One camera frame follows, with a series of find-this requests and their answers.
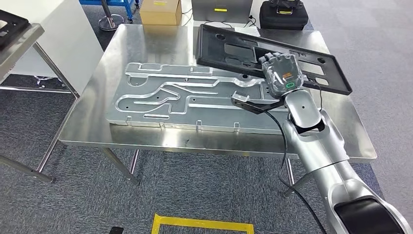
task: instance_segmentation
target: table leg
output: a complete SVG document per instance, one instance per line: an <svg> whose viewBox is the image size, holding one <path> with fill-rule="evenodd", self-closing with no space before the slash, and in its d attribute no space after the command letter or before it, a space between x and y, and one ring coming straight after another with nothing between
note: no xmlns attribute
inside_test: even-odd
<svg viewBox="0 0 413 234"><path fill-rule="evenodd" d="M131 1L124 0L123 3L125 4L126 14L128 15L129 23L133 23L133 14L131 9Z"/></svg>
<svg viewBox="0 0 413 234"><path fill-rule="evenodd" d="M70 113L72 112L73 108L75 107L77 99L73 102L73 104L71 105L71 107L69 108L69 111L67 112L65 118L63 119L62 123L59 126L59 129L57 130L55 136L52 139L52 142L49 145L49 148L47 149L46 153L44 154L38 168L37 171L38 172L42 172L44 166L46 165L46 162L49 160L50 155L52 154L53 150L55 149L56 143L59 139L60 133L62 132L63 126L66 123L67 118L69 117Z"/></svg>
<svg viewBox="0 0 413 234"><path fill-rule="evenodd" d="M135 167L136 167L136 162L138 160L138 156L139 156L139 150L135 150L135 153L133 153L131 166L129 167L129 171L132 175L135 172Z"/></svg>
<svg viewBox="0 0 413 234"><path fill-rule="evenodd" d="M310 174L305 174L303 177L301 177L295 184L292 185L294 189L299 189L303 184L305 184L308 180L310 179ZM287 191L284 192L284 197L289 197L291 194L294 192L291 189L287 189Z"/></svg>
<svg viewBox="0 0 413 234"><path fill-rule="evenodd" d="M111 149L101 148L100 150L103 153L105 153L105 155L112 161L115 167L119 169L123 173L123 175L132 182L132 184L139 185L140 181L136 177L133 176L133 174L128 170L128 168L125 165L123 165L122 161L118 159L118 157L113 153Z"/></svg>
<svg viewBox="0 0 413 234"><path fill-rule="evenodd" d="M39 89L39 88L31 88L31 87L13 87L13 86L5 86L1 85L0 90L13 90L13 91L27 91L27 92L44 92L44 93L55 93L55 94L71 94L69 90L65 89Z"/></svg>
<svg viewBox="0 0 413 234"><path fill-rule="evenodd" d="M100 1L102 2L103 11L105 12L105 16L101 18L98 22L100 29L104 31L116 30L118 26L123 23L123 17L120 15L111 14L111 11L109 10L109 6L106 0Z"/></svg>
<svg viewBox="0 0 413 234"><path fill-rule="evenodd" d="M288 182L290 182L290 185L294 185L294 174L293 174L293 169L291 168L291 160L287 158L286 161L287 164L287 174L288 174Z"/></svg>
<svg viewBox="0 0 413 234"><path fill-rule="evenodd" d="M76 97L79 98L80 95L77 93L76 89L73 88L73 86L69 83L69 81L66 79L65 75L59 70L59 68L56 66L56 64L52 61L52 59L47 55L46 51L43 50L43 48L40 46L39 43L34 43L33 48L37 51L37 53L42 57L42 59L46 62L46 64L52 69L52 71L56 74L57 78L62 81L63 84L66 85L67 89L72 92L72 94Z"/></svg>
<svg viewBox="0 0 413 234"><path fill-rule="evenodd" d="M9 159L6 156L0 155L0 163L8 165L8 166L10 166L10 167L12 167L16 170L19 170L23 173L28 174L30 176L34 176L36 178L39 178L40 180L42 180L44 182L51 183L53 181L53 177L50 177L50 176L47 176L43 173L37 172L37 171L33 170L32 168L24 165L23 163L14 161L12 159Z"/></svg>

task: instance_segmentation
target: robotic arm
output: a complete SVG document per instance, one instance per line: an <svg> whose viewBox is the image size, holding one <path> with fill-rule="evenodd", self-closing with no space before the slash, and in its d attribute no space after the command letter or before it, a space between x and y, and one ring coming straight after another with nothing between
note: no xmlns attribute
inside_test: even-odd
<svg viewBox="0 0 413 234"><path fill-rule="evenodd" d="M286 140L298 152L307 175L316 181L330 230L337 234L412 234L406 219L375 194L355 173L344 150L344 140L324 109L302 89L305 75L295 55L268 53L260 57L265 80L275 105L259 105L248 96L234 93L234 105L256 114L284 105L289 116L282 124Z"/></svg>

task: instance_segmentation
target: black plastic frame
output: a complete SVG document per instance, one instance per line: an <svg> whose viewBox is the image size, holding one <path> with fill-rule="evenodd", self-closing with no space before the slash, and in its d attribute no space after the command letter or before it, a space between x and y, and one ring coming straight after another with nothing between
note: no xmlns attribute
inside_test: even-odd
<svg viewBox="0 0 413 234"><path fill-rule="evenodd" d="M0 20L7 22L7 25L0 29L0 32L5 33L4 36L0 37L0 50L7 47L9 43L30 26L27 19L2 10L0 10Z"/></svg>
<svg viewBox="0 0 413 234"><path fill-rule="evenodd" d="M226 44L252 50L253 55L228 54L225 51ZM265 78L258 58L268 52L292 53L298 61L320 66L324 75L303 71L308 77L304 87L321 88L323 91L343 95L349 95L353 91L333 55L206 24L199 28L196 50L196 61L199 65ZM326 80L328 85L318 83L316 78Z"/></svg>

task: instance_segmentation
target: yellow label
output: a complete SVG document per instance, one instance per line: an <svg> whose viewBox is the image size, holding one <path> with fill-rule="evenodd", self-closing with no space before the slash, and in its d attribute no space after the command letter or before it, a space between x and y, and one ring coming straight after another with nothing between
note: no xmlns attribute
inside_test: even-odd
<svg viewBox="0 0 413 234"><path fill-rule="evenodd" d="M246 234L254 234L254 225L249 224L249 223L233 223L233 222L222 222L222 221L201 220L201 219L176 218L176 217L159 216L157 214L155 214L155 217L153 218L151 234L159 234L159 228L161 224L181 226L181 227L230 230L230 231L246 232Z"/></svg>
<svg viewBox="0 0 413 234"><path fill-rule="evenodd" d="M223 9L223 8L215 8L214 11L219 11L219 12L227 12L227 9Z"/></svg>

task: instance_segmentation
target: stainless steel table top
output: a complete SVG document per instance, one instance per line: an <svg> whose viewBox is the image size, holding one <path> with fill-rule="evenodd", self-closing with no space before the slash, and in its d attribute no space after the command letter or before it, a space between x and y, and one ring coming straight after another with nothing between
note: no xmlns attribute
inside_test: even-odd
<svg viewBox="0 0 413 234"><path fill-rule="evenodd" d="M120 25L68 117L60 141L76 146L281 157L283 141L280 135L132 127L109 124L106 120L108 105L120 79L125 78L128 63L196 65L194 47L197 30L175 26ZM235 30L329 52L317 31ZM311 92L316 103L319 103L319 91ZM368 162L377 157L350 97L323 92L323 107L341 131L346 142L345 149L352 161ZM289 149L289 156L297 158L293 148Z"/></svg>
<svg viewBox="0 0 413 234"><path fill-rule="evenodd" d="M4 76L13 68L14 64L43 33L44 29L40 24L34 23L22 32L20 37L0 52L0 84L4 81Z"/></svg>

